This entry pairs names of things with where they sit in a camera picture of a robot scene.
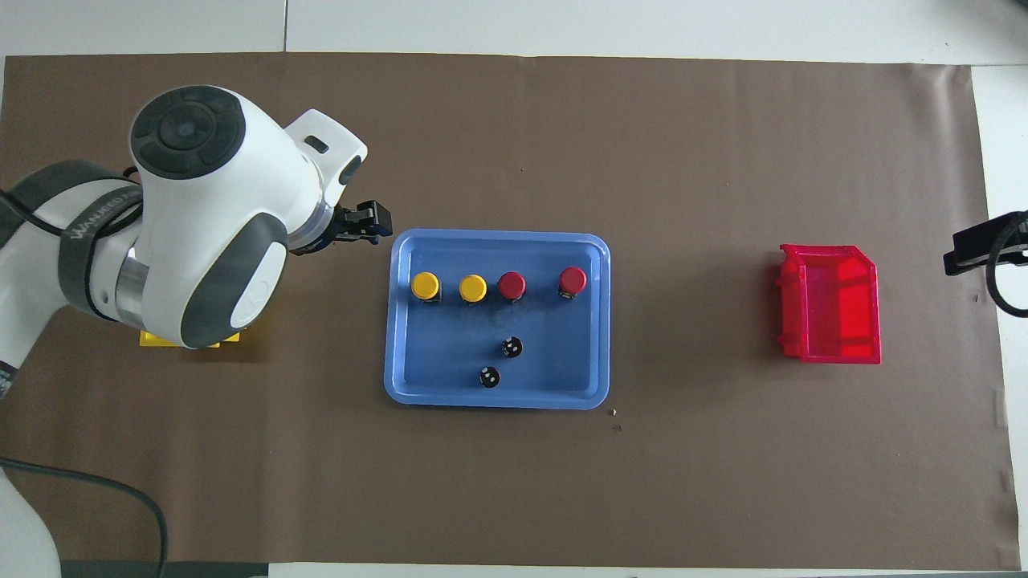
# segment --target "yellow button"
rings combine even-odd
[[[410,281],[410,292],[421,300],[434,299],[439,294],[439,279],[424,270]]]
[[[477,275],[469,275],[461,281],[461,298],[469,303],[477,303],[485,298],[485,280]]]

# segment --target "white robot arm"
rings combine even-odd
[[[4,195],[0,398],[64,304],[204,348],[260,315],[287,252],[392,234],[376,202],[337,207],[367,147],[316,110],[284,130],[231,91],[185,86],[140,111],[130,146],[142,186],[70,160]]]

